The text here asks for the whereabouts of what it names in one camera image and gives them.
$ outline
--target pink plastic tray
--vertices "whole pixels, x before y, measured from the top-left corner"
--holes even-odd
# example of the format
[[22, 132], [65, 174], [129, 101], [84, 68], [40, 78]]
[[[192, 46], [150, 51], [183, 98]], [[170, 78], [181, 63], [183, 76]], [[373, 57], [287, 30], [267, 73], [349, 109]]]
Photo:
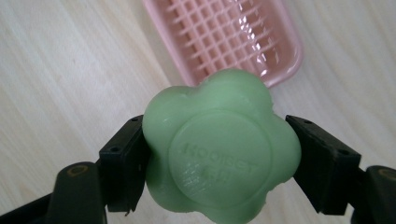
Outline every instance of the pink plastic tray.
[[292, 76], [302, 44], [281, 0], [144, 0], [185, 83], [240, 68], [271, 87]]

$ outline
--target light wood surface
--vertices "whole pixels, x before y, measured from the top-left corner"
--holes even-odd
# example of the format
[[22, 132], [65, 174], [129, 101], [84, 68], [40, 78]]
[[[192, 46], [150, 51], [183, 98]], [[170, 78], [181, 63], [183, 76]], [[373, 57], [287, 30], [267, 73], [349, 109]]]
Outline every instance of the light wood surface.
[[[276, 113], [311, 119], [396, 167], [396, 2], [286, 0], [304, 62], [271, 89]], [[160, 90], [182, 81], [139, 0], [0, 1], [0, 214], [52, 191], [56, 174], [99, 149]], [[251, 223], [348, 223], [317, 215], [294, 180]], [[109, 223], [210, 223], [167, 212], [145, 190]]]

